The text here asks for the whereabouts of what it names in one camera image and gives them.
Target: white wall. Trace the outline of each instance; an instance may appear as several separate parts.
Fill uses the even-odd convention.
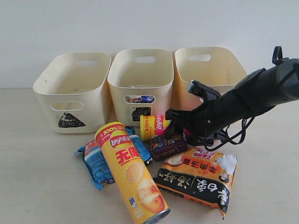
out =
[[[1,0],[0,88],[31,88],[66,52],[222,46],[249,73],[299,57],[298,0]]]

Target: storage bin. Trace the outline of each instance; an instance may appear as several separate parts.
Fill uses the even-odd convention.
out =
[[[55,132],[93,133],[106,124],[110,65],[105,53],[64,54],[48,65],[33,90]]]
[[[140,115],[164,115],[170,107],[172,54],[164,49],[123,50],[115,56],[107,79],[117,120],[140,126]]]
[[[175,52],[175,83],[179,108],[190,111],[202,104],[202,99],[187,91],[192,80],[197,80],[224,94],[233,89],[246,75],[242,65],[228,49],[220,47],[178,49]]]

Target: yellow chip can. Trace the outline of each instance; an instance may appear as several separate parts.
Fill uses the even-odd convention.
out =
[[[154,224],[170,212],[160,190],[134,147],[125,126],[112,122],[95,139],[135,224]]]
[[[170,120],[165,119],[165,115],[140,116],[140,139],[150,140],[156,136],[163,135]]]

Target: table surface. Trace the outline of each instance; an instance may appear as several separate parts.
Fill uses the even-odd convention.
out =
[[[255,119],[241,145],[217,150],[238,157],[224,220],[217,209],[162,191],[171,212],[159,223],[297,223],[298,109],[299,102],[277,106]],[[98,191],[74,156],[94,134],[52,131],[32,89],[0,90],[0,136],[1,224],[133,223],[116,184]],[[160,166],[149,165],[152,175]]]

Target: small lay's can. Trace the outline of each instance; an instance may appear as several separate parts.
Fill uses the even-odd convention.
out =
[[[170,120],[165,115],[140,116],[140,138],[141,141],[148,141],[154,137],[163,135]]]
[[[154,224],[170,212],[137,149],[120,122],[100,128],[95,139],[135,224]]]

